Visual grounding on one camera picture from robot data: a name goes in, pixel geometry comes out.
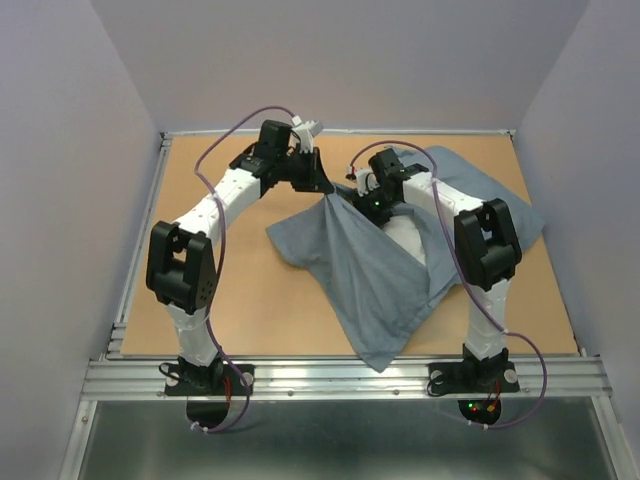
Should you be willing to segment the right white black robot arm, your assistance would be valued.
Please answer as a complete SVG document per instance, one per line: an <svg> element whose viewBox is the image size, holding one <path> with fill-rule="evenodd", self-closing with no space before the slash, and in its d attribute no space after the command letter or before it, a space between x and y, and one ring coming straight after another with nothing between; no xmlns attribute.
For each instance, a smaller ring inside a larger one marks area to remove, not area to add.
<svg viewBox="0 0 640 480"><path fill-rule="evenodd" d="M462 358L432 363L427 384L431 396L518 389L506 338L506 300L522 250L508 205L482 200L443 182L436 162L403 164L391 148L382 148L365 168L349 165L347 179L357 192L353 206L381 226L393 207L405 203L435 215L469 300L469 324Z"/></svg>

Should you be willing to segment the white pillow yellow edge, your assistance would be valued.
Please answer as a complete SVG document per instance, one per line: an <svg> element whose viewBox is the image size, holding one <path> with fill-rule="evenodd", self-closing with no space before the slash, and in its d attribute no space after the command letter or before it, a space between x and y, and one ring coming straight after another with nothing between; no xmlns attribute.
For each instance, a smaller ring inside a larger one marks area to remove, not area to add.
<svg viewBox="0 0 640 480"><path fill-rule="evenodd" d="M382 227L383 232L422 266L427 263L420 232L409 215L396 215Z"/></svg>

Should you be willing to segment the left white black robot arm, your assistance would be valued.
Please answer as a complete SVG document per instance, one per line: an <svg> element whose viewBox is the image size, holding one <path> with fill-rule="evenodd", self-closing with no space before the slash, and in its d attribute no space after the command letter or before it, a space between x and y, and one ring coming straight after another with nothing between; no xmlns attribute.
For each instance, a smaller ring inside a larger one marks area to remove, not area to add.
<svg viewBox="0 0 640 480"><path fill-rule="evenodd" d="M150 232L146 286L169 313L178 335L175 363L159 367L169 396L222 395L236 369L212 340L210 310L226 253L228 227L271 188L286 182L297 192L329 194L315 146L318 121L266 120L256 142L237 155L221 180L191 210Z"/></svg>

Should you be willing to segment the blue patchwork pillowcase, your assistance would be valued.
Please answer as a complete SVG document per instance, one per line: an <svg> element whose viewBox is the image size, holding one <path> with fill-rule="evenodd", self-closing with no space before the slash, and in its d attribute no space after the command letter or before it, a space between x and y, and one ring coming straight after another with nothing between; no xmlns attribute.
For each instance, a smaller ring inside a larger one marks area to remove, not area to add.
<svg viewBox="0 0 640 480"><path fill-rule="evenodd" d="M503 200L522 254L541 234L543 220L528 203L459 155L439 147L376 142L367 147L370 158L382 148L393 149L405 165L436 162L440 179L468 195ZM422 266L352 206L356 185L334 187L311 208L271 225L267 234L284 261L320 284L355 353L383 371L462 282L435 215L405 203L393 209L393 216L409 215L416 224L427 255Z"/></svg>

